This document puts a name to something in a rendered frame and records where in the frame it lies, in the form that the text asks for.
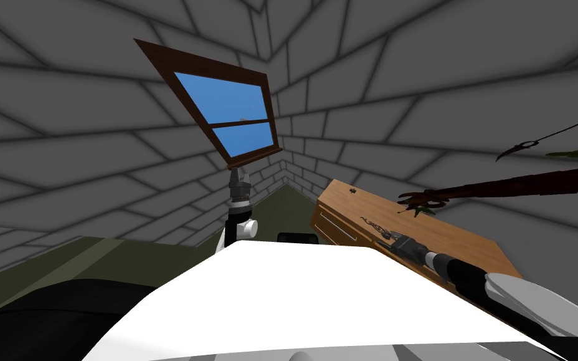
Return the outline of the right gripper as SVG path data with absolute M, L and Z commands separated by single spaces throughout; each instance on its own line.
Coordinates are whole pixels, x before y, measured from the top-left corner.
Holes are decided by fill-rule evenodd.
M 426 264 L 425 257 L 429 253 L 429 249 L 423 244 L 419 243 L 410 236 L 405 236 L 403 234 L 393 234 L 392 232 L 385 230 L 377 224 L 369 221 L 366 217 L 361 218 L 365 223 L 373 227 L 383 238 L 394 240 L 392 244 L 388 244 L 380 240 L 375 240 L 374 242 L 378 244 L 378 246 L 388 250 L 389 252 L 393 252 L 401 258 L 411 260 L 416 264 Z

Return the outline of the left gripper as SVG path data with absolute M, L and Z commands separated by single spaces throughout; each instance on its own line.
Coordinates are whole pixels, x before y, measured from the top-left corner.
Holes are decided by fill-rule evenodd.
M 232 168 L 229 176 L 229 191 L 233 201 L 248 200 L 251 192 L 250 176 L 240 168 Z

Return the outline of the wooden drawer front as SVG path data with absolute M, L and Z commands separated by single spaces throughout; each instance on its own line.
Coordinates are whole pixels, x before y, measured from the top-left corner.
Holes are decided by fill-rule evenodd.
M 373 243 L 359 225 L 337 215 L 333 210 L 316 202 L 311 225 L 330 244 L 372 248 Z

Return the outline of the light wooden cabinet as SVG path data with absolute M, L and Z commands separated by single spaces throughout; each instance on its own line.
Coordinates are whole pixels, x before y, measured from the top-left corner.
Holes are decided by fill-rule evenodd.
M 413 272 L 454 293 L 455 287 L 443 281 L 427 266 L 419 266 L 410 260 L 392 254 L 378 246 L 380 240 L 392 244 L 392 240 L 383 238 L 361 217 L 388 231 L 394 231 L 414 238 L 435 253 L 448 254 L 477 266 L 486 272 L 502 273 L 521 277 L 518 270 L 504 255 L 496 242 L 457 228 L 431 216 L 420 214 L 415 217 L 406 212 L 402 205 L 376 196 L 360 188 L 333 180 L 321 193 L 317 201 L 327 206 L 337 215 L 347 218 L 360 226 L 363 233 L 373 243 L 372 249 L 384 254 Z

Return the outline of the brown framed window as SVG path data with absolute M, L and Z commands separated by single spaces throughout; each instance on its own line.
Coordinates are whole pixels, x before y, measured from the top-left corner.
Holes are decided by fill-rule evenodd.
M 267 75 L 135 40 L 228 169 L 282 151 Z

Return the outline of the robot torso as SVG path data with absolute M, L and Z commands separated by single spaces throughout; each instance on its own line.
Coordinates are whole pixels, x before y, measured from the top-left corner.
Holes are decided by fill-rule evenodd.
M 479 342 L 530 338 L 374 249 L 238 241 L 154 290 L 83 361 Z

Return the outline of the dark brown plant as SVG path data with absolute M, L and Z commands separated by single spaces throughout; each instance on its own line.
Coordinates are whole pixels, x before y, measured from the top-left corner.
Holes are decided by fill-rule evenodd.
M 547 156 L 578 159 L 578 150 L 553 152 Z M 452 199 L 550 196 L 568 193 L 578 193 L 578 169 L 402 193 L 399 196 L 401 200 L 397 203 L 403 205 L 406 211 L 414 211 L 414 215 L 417 216 L 420 212 L 432 214 L 434 208 L 442 208 Z

